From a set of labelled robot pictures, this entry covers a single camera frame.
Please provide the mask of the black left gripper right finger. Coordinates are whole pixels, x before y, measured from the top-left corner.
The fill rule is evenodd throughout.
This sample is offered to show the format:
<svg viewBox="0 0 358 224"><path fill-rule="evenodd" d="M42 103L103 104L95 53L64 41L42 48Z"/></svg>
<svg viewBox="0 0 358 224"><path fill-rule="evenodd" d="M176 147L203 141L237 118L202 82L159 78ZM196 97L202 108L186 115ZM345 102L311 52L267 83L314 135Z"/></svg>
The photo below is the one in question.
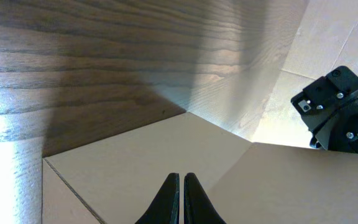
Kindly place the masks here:
<svg viewBox="0 0 358 224"><path fill-rule="evenodd" d="M195 173L187 173L184 179L184 224L226 224Z"/></svg>

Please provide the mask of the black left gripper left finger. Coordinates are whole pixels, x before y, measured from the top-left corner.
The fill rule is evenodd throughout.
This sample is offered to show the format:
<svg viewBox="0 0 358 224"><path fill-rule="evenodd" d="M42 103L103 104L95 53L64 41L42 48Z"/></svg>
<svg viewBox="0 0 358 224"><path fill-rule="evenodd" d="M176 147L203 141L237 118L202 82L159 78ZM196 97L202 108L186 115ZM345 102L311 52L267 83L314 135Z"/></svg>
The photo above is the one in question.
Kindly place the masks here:
<svg viewBox="0 0 358 224"><path fill-rule="evenodd" d="M180 176L168 174L145 213L135 224L178 224L180 214Z"/></svg>

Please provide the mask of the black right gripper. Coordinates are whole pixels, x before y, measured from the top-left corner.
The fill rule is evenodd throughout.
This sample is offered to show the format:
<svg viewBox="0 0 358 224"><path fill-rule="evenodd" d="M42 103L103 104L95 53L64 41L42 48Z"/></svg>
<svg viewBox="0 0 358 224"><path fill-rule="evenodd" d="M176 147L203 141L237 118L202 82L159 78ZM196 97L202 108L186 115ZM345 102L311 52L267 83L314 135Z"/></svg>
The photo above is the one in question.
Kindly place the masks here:
<svg viewBox="0 0 358 224"><path fill-rule="evenodd" d="M312 134L310 147L358 154L358 76L340 66L291 100Z"/></svg>

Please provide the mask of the brown cardboard box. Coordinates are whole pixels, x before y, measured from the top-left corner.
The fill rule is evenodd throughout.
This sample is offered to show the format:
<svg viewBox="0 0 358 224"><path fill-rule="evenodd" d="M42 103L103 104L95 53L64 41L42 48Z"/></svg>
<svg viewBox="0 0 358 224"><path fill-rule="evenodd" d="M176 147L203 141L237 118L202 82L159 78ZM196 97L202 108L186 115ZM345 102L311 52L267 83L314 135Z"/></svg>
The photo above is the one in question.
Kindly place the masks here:
<svg viewBox="0 0 358 224"><path fill-rule="evenodd" d="M171 172L194 172L228 223L358 223L358 155L308 145L290 98L358 74L358 1L310 1L282 67L248 71L188 113L43 161L44 223L134 223Z"/></svg>

